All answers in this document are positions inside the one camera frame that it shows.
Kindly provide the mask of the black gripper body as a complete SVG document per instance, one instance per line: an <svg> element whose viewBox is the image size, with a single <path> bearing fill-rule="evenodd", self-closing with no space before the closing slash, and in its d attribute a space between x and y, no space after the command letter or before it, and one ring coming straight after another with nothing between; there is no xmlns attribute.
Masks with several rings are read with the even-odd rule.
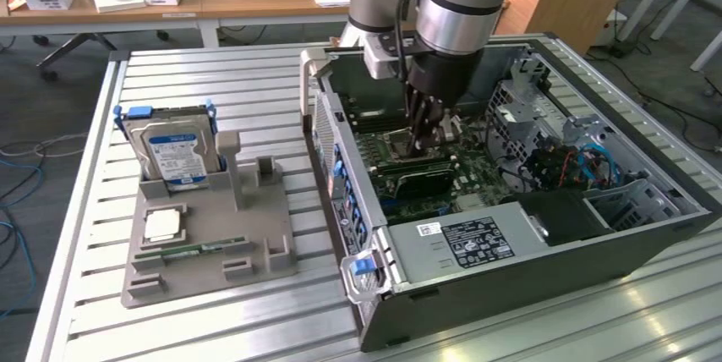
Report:
<svg viewBox="0 0 722 362"><path fill-rule="evenodd" d="M469 90L483 55L483 51L463 56L439 52L417 54L407 75L406 97L417 93L433 96L443 105L455 105Z"/></svg>

